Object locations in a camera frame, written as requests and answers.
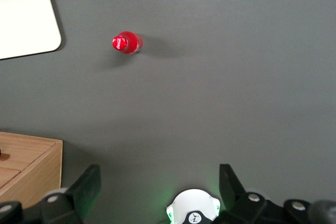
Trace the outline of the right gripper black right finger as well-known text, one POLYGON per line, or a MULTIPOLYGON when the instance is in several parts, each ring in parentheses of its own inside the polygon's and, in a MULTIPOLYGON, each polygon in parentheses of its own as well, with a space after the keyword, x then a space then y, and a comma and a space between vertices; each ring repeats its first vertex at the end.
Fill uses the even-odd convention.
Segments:
POLYGON ((219 223, 273 223, 266 216, 268 201, 257 192, 246 191, 229 164, 219 166, 219 192, 225 207, 219 223))

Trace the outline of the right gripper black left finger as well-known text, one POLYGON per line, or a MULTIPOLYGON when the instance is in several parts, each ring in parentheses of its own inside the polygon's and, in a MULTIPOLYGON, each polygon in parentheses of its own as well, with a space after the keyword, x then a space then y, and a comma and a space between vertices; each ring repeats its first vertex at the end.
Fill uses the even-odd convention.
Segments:
POLYGON ((48 194, 40 205, 42 223, 83 223, 101 193, 101 170, 90 165, 67 189, 48 194))

